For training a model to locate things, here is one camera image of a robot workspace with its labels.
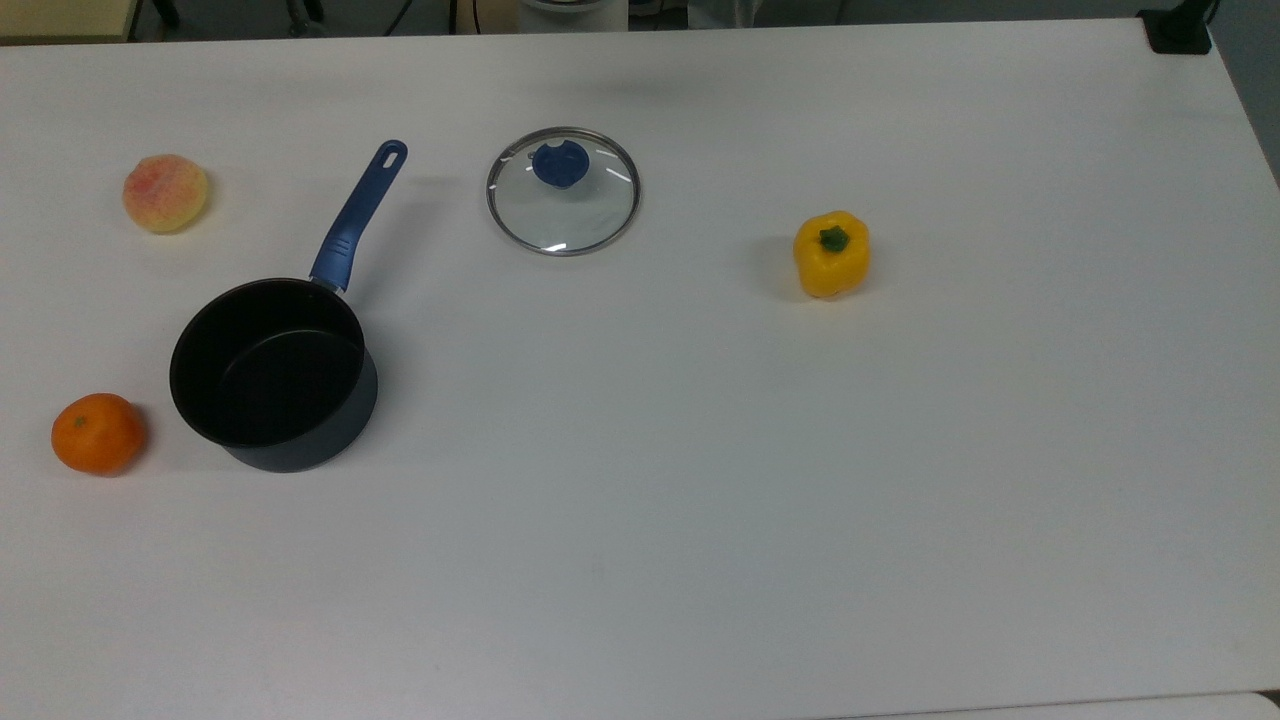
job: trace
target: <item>glass lid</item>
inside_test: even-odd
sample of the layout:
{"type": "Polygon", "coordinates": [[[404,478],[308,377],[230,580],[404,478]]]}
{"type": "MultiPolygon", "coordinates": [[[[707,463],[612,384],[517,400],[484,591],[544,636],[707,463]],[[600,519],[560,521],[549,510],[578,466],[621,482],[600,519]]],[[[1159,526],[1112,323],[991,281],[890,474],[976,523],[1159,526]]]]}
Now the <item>glass lid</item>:
{"type": "Polygon", "coordinates": [[[520,245],[570,256],[617,240],[640,208],[640,176],[618,143],[582,128],[513,142],[489,170],[489,211],[520,245]]]}

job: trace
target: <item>orange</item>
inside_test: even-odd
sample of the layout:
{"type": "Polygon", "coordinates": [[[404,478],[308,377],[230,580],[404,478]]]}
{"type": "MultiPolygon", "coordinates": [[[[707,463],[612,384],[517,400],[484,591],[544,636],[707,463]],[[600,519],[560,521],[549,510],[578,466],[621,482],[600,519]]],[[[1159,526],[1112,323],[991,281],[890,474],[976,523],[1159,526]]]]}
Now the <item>orange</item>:
{"type": "Polygon", "coordinates": [[[115,475],[146,442],[147,427],[137,407],[109,392],[86,395],[54,420],[54,455],[82,473],[115,475]]]}

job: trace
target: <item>pepper stem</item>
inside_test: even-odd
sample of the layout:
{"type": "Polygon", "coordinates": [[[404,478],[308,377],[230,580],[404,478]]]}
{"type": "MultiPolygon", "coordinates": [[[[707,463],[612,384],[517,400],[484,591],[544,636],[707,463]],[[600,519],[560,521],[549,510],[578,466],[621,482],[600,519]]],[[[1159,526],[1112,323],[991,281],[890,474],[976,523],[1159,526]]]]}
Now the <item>pepper stem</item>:
{"type": "Polygon", "coordinates": [[[846,233],[840,225],[818,231],[818,236],[820,237],[818,242],[820,242],[828,252],[840,252],[845,247],[849,247],[849,233],[846,233]]]}

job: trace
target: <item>black saucepan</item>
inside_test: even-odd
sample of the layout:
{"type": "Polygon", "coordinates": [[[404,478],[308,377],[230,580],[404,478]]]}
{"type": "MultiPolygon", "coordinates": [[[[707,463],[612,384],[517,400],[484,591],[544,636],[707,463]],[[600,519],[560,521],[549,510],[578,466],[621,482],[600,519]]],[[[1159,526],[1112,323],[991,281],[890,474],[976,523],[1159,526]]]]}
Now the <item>black saucepan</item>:
{"type": "Polygon", "coordinates": [[[178,338],[169,365],[178,413],[241,461],[276,473],[314,468],[369,421],[378,370],[338,293],[407,154],[398,140],[378,150],[325,236],[310,281],[242,284],[206,305],[178,338]]]}

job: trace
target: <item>table surface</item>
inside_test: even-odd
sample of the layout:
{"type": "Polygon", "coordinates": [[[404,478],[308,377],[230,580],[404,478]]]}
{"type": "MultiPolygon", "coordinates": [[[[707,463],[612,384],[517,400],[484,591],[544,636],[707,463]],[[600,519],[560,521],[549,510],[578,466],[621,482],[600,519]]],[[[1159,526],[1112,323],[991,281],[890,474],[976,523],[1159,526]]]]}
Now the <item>table surface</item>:
{"type": "Polygon", "coordinates": [[[1244,693],[896,716],[897,720],[1203,720],[1204,717],[1280,720],[1280,708],[1262,696],[1244,693]]]}
{"type": "Polygon", "coordinates": [[[767,720],[1280,685],[1280,193],[1220,58],[1137,20],[0,50],[0,707],[767,720]],[[603,132],[635,224],[538,256],[502,149],[603,132]],[[210,299],[302,277],[381,378],[293,475],[179,419],[210,299]],[[212,199],[120,208],[179,152],[212,199]],[[790,238],[844,208],[835,302],[790,238]],[[118,392],[152,443],[77,475],[118,392]]]}
{"type": "Polygon", "coordinates": [[[0,45],[124,42],[138,0],[0,0],[0,45]]]}

